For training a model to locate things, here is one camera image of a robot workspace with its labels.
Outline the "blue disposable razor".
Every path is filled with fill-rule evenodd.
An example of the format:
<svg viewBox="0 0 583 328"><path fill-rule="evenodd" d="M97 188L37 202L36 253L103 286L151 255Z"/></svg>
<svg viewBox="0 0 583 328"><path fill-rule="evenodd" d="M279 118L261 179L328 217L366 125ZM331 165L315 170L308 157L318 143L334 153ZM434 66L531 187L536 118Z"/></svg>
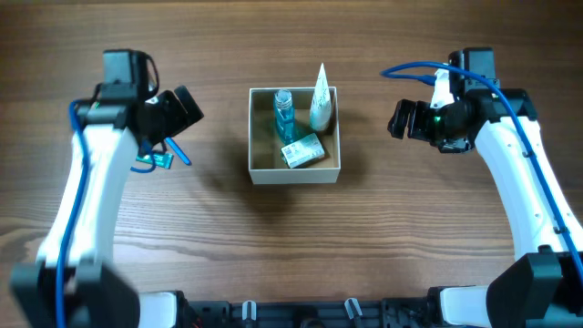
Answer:
<svg viewBox="0 0 583 328"><path fill-rule="evenodd" d="M187 166L192 165L190 158L173 138L168 137L165 139L165 141L185 165Z"/></svg>

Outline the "Colgate toothpaste tube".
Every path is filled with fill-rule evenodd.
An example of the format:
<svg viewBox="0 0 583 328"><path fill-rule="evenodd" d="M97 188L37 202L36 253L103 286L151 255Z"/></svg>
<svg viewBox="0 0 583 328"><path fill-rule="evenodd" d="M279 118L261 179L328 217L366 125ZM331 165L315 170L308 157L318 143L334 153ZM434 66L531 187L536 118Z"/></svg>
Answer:
<svg viewBox="0 0 583 328"><path fill-rule="evenodd" d="M136 161L151 164L153 161L156 162L156 166L163 169L170 169L173 161L173 155L171 153L158 154L155 153L153 156L137 156Z"/></svg>

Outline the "blue mouthwash bottle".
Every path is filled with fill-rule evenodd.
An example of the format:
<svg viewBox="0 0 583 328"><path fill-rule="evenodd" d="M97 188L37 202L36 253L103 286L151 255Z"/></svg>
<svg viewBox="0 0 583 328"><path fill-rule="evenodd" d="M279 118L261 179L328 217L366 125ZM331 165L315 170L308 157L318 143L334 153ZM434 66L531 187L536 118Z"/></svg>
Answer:
<svg viewBox="0 0 583 328"><path fill-rule="evenodd" d="M301 127L295 117L295 106L289 89L278 89L273 96L275 129L284 146L292 144L301 135Z"/></svg>

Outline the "white bamboo print lotion tube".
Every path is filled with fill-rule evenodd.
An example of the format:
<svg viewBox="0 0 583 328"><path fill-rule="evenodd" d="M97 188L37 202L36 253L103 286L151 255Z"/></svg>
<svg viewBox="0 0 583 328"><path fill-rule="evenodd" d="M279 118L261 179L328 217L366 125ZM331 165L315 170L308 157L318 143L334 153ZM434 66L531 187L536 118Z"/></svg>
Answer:
<svg viewBox="0 0 583 328"><path fill-rule="evenodd" d="M324 63L321 63L313 90L310 108L310 126L315 131L324 131L328 128L332 116L332 97L325 72Z"/></svg>

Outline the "green white soap packet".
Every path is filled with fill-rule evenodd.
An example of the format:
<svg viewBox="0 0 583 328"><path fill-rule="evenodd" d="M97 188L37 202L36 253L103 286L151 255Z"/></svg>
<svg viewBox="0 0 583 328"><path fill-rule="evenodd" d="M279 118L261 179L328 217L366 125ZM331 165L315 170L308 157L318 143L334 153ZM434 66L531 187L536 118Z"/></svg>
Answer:
<svg viewBox="0 0 583 328"><path fill-rule="evenodd" d="M281 148L281 157L289 169L298 169L323 159L325 151L317 135L312 133Z"/></svg>

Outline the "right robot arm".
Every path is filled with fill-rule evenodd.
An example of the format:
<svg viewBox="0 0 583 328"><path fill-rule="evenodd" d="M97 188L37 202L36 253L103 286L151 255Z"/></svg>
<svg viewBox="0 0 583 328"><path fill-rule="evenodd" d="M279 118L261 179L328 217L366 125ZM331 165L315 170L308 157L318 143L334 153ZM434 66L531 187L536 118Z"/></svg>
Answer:
<svg viewBox="0 0 583 328"><path fill-rule="evenodd" d="M403 99L388 122L394 138L444 154L476 150L496 184L514 263L486 285L433 287L417 320L434 327L579 327L582 227L543 147L537 112L521 88L503 88L489 47L452 52L444 63L411 62L384 76L420 80L430 101Z"/></svg>

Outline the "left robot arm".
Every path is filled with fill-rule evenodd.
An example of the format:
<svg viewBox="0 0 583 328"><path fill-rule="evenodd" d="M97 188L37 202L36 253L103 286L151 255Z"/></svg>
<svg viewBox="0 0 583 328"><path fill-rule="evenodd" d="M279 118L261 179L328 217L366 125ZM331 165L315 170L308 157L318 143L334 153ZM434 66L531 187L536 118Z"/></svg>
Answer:
<svg viewBox="0 0 583 328"><path fill-rule="evenodd" d="M145 52L107 50L103 67L92 96L69 106L72 162L63 198L36 260L13 268L12 294L33 327L198 327L182 292L137 292L112 258L136 160L177 150L176 136L202 111L185 87L160 89Z"/></svg>

